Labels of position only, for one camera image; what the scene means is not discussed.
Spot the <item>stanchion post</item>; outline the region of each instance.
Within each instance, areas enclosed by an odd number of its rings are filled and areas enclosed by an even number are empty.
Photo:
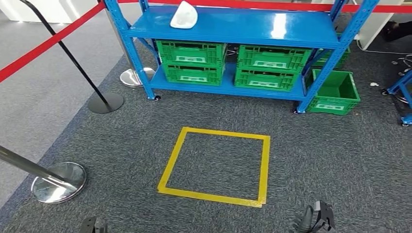
[[[0,146],[0,160],[37,176],[32,184],[32,193],[40,202],[69,200],[80,192],[86,182],[86,171],[75,163],[60,163],[47,170],[3,146]]]
[[[112,16],[109,14],[106,7],[104,8],[104,10],[106,11],[107,18],[109,19],[109,22],[112,25],[112,28],[113,28],[113,31],[115,32],[117,40],[119,41],[120,47],[123,50],[124,55],[126,56],[126,60],[129,63],[129,66],[131,67],[130,69],[125,70],[120,75],[120,81],[121,83],[123,83],[125,86],[128,86],[128,87],[142,87],[143,84],[140,81],[140,78],[136,73],[136,69],[133,67],[133,64],[130,62],[129,53],[126,52],[126,47],[124,46],[123,41],[120,39],[119,32],[117,31],[117,28],[113,22]],[[149,78],[155,74],[155,71],[150,67],[145,67],[143,70],[146,72]]]
[[[46,21],[46,19],[43,17],[40,11],[31,2],[27,0],[20,0],[20,1],[26,4],[37,15],[37,17],[40,19],[40,21],[43,23],[46,29],[50,32],[50,34],[56,35],[56,32],[53,30],[50,24]],[[84,78],[87,80],[90,86],[94,89],[94,91],[99,96],[99,98],[92,98],[89,101],[89,104],[88,104],[89,110],[91,110],[94,113],[103,114],[103,113],[110,113],[110,112],[113,112],[119,109],[123,105],[123,102],[124,102],[123,97],[120,96],[119,94],[114,94],[114,93],[102,94],[100,90],[96,87],[96,85],[93,83],[93,81],[89,78],[85,70],[81,67],[81,65],[74,58],[73,54],[71,54],[71,52],[66,47],[66,45],[62,41],[59,41],[58,43],[60,47],[62,47],[64,52],[67,54],[67,56],[69,56],[70,60],[74,63],[77,69],[79,69],[80,73],[84,76]]]

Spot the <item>round chrome base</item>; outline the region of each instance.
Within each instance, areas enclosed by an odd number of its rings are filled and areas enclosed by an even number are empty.
[[[40,177],[36,177],[32,184],[33,196],[44,203],[61,203],[78,194],[86,183],[86,171],[79,164],[67,162],[55,164],[49,171],[61,176],[75,188],[68,189],[51,184]]]
[[[145,67],[143,70],[146,72],[147,77],[150,79],[155,71],[152,68]],[[132,70],[128,69],[120,75],[120,81],[128,87],[142,87],[143,84],[140,81],[138,75]]]

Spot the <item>green plastic crate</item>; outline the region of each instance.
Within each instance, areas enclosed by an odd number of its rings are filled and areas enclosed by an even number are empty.
[[[312,67],[323,67],[326,63],[326,61],[329,59],[330,55],[332,54],[332,51],[327,52],[323,57],[319,58]],[[348,57],[350,55],[350,48],[348,47],[347,50],[343,53],[342,58],[339,60],[338,64],[335,66],[337,69],[341,69],[343,67],[343,64],[347,61]]]
[[[307,87],[316,79],[320,71],[319,69],[312,70],[312,76],[306,83]],[[316,93],[306,111],[347,115],[360,100],[352,72],[334,70]]]
[[[165,65],[221,67],[226,44],[175,40],[156,40],[160,59]]]
[[[264,90],[291,91],[299,74],[238,69],[235,86]]]
[[[189,67],[179,65],[163,65],[166,79],[171,83],[190,83],[219,86],[222,84],[224,66],[221,67]]]
[[[238,69],[300,73],[310,53],[305,48],[240,45]]]

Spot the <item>black round base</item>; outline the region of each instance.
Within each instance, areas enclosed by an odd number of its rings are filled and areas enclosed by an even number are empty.
[[[123,105],[123,97],[119,94],[104,93],[103,96],[108,104],[105,104],[99,96],[96,96],[89,101],[88,107],[90,111],[100,114],[110,113]]]

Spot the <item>white plastic bag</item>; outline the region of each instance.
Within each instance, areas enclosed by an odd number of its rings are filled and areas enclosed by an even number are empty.
[[[192,28],[196,22],[196,9],[186,1],[182,1],[170,21],[170,26],[174,28],[189,29]]]

